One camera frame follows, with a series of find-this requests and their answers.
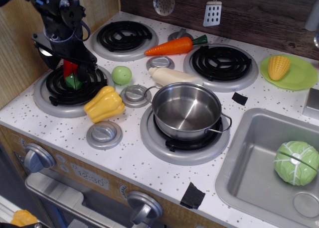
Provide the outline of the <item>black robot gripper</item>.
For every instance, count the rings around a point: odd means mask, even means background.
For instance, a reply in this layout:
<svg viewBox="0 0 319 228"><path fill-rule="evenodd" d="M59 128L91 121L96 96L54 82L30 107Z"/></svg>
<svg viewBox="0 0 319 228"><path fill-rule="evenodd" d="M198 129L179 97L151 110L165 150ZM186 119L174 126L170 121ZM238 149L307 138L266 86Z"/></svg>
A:
<svg viewBox="0 0 319 228"><path fill-rule="evenodd" d="M33 33L31 39L40 58L51 70L55 70L62 60L67 60L78 65L77 76L80 82L85 82L95 73L97 58L84 45L81 27L66 39L46 31Z"/></svg>

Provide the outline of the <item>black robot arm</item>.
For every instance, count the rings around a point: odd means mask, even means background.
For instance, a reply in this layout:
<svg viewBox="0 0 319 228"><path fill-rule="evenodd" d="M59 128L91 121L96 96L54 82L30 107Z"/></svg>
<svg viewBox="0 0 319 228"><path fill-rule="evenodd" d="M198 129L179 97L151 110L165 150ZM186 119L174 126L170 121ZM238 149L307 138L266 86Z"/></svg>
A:
<svg viewBox="0 0 319 228"><path fill-rule="evenodd" d="M1 6L11 0L0 0ZM61 60L76 65L80 82L97 68L97 58L86 48L83 29L89 27L83 21L85 8L80 0L26 0L40 13L43 32L34 33L31 38L44 63L55 70Z"/></svg>

